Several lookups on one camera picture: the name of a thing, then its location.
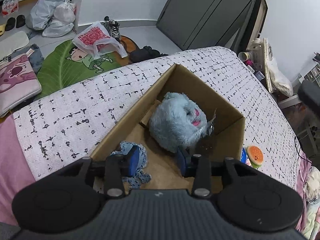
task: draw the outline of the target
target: white patterned bedspread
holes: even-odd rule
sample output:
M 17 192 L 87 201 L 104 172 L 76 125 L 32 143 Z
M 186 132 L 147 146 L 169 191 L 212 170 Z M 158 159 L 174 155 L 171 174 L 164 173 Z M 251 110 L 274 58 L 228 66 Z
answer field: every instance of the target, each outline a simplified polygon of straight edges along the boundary
M 293 130 L 261 83 L 233 52 L 222 47 L 121 67 L 15 112 L 18 138 L 36 180 L 89 155 L 173 63 L 187 67 L 244 115 L 244 146 L 256 144 L 264 153 L 259 170 L 294 187 L 299 161 Z

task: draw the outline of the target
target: blue plush toy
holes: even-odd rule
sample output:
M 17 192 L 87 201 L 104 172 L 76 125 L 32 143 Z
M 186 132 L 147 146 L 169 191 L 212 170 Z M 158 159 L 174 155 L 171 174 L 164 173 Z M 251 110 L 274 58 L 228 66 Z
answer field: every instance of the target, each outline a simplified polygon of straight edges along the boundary
M 178 146 L 190 147 L 207 133 L 207 119 L 185 94 L 166 93 L 150 118 L 151 136 L 164 149 L 175 153 Z

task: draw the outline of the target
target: brown cardboard box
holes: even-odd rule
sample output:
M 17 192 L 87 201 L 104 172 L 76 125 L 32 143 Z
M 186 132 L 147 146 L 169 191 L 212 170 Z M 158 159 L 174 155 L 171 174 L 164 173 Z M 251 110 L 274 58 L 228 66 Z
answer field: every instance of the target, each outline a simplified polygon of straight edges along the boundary
M 150 136 L 148 120 L 167 92 L 185 93 L 204 111 L 210 120 L 216 110 L 214 136 L 209 158 L 222 161 L 224 157 L 240 159 L 244 138 L 245 118 L 211 87 L 182 65 L 170 67 L 148 91 L 131 107 L 124 117 L 105 136 L 91 157 L 105 160 L 122 140 L 143 144 L 147 150 L 146 172 L 152 179 L 141 188 L 169 189 L 188 188 L 193 178 L 183 178 L 177 168 L 173 154 L 162 149 Z M 221 178 L 212 177 L 212 191 L 222 189 Z

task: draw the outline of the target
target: blue patterned cloth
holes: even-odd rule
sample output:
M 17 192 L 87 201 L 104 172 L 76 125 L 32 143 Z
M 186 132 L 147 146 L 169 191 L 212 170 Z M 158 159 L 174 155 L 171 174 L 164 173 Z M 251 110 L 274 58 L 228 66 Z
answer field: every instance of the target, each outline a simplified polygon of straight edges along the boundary
M 142 144 L 136 144 L 132 142 L 125 142 L 122 141 L 120 143 L 121 151 L 114 151 L 110 155 L 113 154 L 123 154 L 127 155 L 129 151 L 131 150 L 132 146 L 137 145 L 139 147 L 139 161 L 137 165 L 137 170 L 135 172 L 134 177 L 123 177 L 123 182 L 128 182 L 131 188 L 140 188 L 142 183 L 147 183 L 151 180 L 151 175 L 144 172 L 143 168 L 147 166 L 147 151 L 145 147 Z

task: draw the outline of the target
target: clear water bottle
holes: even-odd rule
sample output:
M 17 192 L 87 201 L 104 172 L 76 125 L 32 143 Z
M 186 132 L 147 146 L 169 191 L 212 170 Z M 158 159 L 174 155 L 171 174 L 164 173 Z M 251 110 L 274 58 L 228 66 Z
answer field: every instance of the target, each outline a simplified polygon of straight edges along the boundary
M 253 69 L 255 71 L 263 71 L 263 42 L 260 38 L 255 38 L 251 41 L 250 51 L 253 61 Z

